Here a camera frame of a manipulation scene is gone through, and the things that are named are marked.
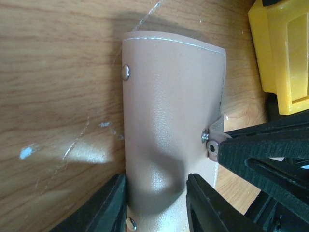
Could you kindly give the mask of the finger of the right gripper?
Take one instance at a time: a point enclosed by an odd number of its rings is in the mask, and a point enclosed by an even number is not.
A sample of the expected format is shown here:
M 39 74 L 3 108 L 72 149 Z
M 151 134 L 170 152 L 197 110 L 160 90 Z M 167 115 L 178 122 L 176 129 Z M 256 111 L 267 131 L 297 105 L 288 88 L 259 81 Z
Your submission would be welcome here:
M 309 158 L 309 117 L 292 115 L 227 132 L 218 162 L 301 218 L 309 216 L 309 171 L 277 158 Z

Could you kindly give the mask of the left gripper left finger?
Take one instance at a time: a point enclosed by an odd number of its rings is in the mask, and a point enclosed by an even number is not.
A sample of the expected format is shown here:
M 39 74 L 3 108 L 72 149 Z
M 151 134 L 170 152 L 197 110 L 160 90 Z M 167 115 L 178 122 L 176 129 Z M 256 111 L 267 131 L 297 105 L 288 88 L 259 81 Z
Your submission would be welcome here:
M 115 174 L 52 232 L 123 232 L 126 227 L 126 175 Z

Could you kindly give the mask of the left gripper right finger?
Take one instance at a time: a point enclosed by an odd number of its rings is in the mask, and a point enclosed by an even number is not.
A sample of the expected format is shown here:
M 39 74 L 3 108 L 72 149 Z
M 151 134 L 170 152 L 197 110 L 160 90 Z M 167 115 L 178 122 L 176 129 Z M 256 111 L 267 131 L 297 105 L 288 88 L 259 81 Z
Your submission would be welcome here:
M 230 205 L 199 174 L 186 181 L 186 205 L 191 232 L 262 232 L 263 229 Z

